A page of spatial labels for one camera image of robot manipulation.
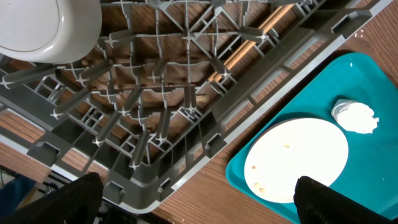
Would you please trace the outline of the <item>grey small bowl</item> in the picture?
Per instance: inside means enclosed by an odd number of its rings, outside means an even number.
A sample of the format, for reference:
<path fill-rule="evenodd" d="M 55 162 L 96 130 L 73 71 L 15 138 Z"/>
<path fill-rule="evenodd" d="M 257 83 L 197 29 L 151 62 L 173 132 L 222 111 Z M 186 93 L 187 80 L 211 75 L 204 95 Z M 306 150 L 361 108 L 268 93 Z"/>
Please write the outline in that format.
<path fill-rule="evenodd" d="M 101 26 L 100 0 L 1 0 L 1 54 L 75 62 L 95 47 Z"/>

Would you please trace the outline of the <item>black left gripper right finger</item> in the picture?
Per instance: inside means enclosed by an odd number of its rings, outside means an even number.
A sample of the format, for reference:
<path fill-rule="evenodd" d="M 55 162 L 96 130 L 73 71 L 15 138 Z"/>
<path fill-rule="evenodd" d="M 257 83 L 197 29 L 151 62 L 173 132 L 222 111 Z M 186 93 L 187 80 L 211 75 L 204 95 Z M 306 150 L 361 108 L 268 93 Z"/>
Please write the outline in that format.
<path fill-rule="evenodd" d="M 294 204 L 301 224 L 395 223 L 307 176 L 297 180 Z"/>

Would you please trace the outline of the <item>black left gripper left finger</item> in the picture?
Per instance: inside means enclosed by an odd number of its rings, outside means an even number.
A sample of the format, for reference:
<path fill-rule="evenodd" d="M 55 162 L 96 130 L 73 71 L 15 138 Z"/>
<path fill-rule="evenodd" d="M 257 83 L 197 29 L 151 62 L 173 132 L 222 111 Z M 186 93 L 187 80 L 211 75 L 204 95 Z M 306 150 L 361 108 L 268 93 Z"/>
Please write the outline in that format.
<path fill-rule="evenodd" d="M 91 224 L 102 203 L 103 183 L 96 172 L 1 217 L 3 224 Z"/>

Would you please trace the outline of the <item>wooden chopstick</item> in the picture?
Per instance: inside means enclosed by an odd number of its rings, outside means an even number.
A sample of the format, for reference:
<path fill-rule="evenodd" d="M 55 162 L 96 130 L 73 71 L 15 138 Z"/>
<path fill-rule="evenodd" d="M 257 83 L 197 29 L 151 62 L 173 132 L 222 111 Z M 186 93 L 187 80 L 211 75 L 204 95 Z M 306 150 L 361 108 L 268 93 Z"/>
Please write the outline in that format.
<path fill-rule="evenodd" d="M 263 33 L 268 33 L 293 7 L 295 3 L 278 7 L 265 21 L 261 23 L 259 28 Z M 252 40 L 245 40 L 237 50 L 225 61 L 225 67 L 230 70 L 233 68 L 255 45 Z M 214 72 L 208 78 L 209 82 L 221 80 L 222 75 Z"/>

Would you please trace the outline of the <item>white tissue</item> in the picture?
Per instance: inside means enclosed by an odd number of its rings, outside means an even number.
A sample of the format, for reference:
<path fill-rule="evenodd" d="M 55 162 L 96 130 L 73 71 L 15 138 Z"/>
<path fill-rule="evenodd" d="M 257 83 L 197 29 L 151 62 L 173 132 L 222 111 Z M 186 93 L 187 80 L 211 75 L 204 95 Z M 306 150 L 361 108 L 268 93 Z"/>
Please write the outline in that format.
<path fill-rule="evenodd" d="M 372 134 L 378 127 L 379 118 L 374 117 L 374 110 L 354 100 L 337 100 L 331 109 L 331 115 L 346 131 Z"/>

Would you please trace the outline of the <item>white plate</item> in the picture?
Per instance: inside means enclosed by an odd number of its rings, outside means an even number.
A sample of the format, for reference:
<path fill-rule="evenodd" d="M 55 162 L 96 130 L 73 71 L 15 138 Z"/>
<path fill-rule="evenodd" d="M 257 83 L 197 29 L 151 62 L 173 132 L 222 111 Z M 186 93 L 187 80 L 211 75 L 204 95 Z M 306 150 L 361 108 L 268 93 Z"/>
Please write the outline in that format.
<path fill-rule="evenodd" d="M 333 123 L 288 119 L 266 130 L 251 146 L 244 179 L 259 198 L 290 203 L 299 178 L 307 176 L 329 186 L 345 168 L 348 154 L 348 140 Z"/>

